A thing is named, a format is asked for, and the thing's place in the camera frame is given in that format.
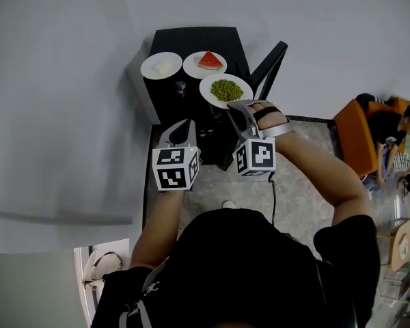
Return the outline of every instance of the food plate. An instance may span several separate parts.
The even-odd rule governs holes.
[[[169,65],[167,70],[162,74],[154,69],[154,67],[161,62],[166,62],[165,64]],[[141,74],[147,79],[161,80],[176,74],[181,67],[182,58],[180,58],[179,55],[173,52],[160,52],[150,56],[143,62],[141,65]]]
[[[208,75],[221,74],[226,71],[226,68],[228,67],[226,60],[216,52],[213,52],[213,55],[217,57],[217,59],[223,64],[222,68],[212,70],[199,67],[197,63],[201,58],[203,58],[205,53],[206,51],[196,52],[185,59],[184,70],[190,77],[196,79],[205,79]]]
[[[252,92],[251,87],[246,83],[246,81],[236,77],[235,75],[231,75],[231,74],[213,74],[213,75],[208,75],[204,80],[200,82],[200,85],[199,85],[200,93],[210,104],[218,108],[228,109],[228,106],[227,106],[228,102],[220,101],[217,99],[216,96],[211,94],[211,85],[215,81],[218,81],[221,79],[235,81],[235,83],[241,87],[241,89],[243,90],[243,95],[241,95],[241,98],[239,100],[251,100],[254,98],[254,93]]]

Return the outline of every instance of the gray wall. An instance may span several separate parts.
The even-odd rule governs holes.
[[[127,0],[0,0],[0,234],[18,230],[0,251],[141,225],[150,123],[124,72],[140,46]]]
[[[85,328],[72,251],[0,254],[0,328]]]
[[[237,27],[251,69],[290,46],[269,98],[287,114],[332,118],[362,92],[410,98],[410,0],[131,0],[135,26]]]

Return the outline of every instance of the gray floor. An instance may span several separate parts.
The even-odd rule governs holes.
[[[336,144],[334,135],[326,124],[312,122],[293,122],[295,130],[324,150],[334,154]],[[289,163],[283,156],[277,155],[276,181],[277,207],[275,227],[288,232],[302,243],[308,245],[315,256],[319,256],[313,245],[313,236],[323,228],[331,225],[333,208],[319,195],[310,181]],[[151,213],[158,191],[154,176],[149,174],[147,216]],[[267,177],[238,176],[232,164],[228,172],[214,165],[203,165],[196,178],[193,191],[185,195],[179,234],[196,216],[208,210],[221,207],[225,200],[233,201],[239,208],[250,208],[260,211],[271,220],[273,194]],[[386,187],[373,195],[375,221],[377,226],[388,229],[392,220],[410,216],[410,196],[402,203],[396,186]],[[382,261],[387,260],[388,244],[380,243]],[[392,327],[402,304],[382,303],[377,295],[374,315],[368,327]]]

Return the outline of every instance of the watermelon slice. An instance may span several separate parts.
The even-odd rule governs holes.
[[[199,67],[205,69],[216,70],[223,67],[223,64],[219,61],[217,57],[210,51],[207,51],[203,58],[197,63]]]

